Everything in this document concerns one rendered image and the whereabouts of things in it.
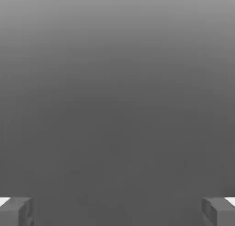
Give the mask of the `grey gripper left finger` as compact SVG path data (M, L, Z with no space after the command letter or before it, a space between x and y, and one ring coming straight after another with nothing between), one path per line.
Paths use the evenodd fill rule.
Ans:
M0 226L34 226L34 199L0 197Z

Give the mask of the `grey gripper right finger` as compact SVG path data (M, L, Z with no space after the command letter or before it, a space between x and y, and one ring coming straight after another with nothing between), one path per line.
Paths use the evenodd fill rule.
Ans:
M235 197L202 198L205 226L235 226Z

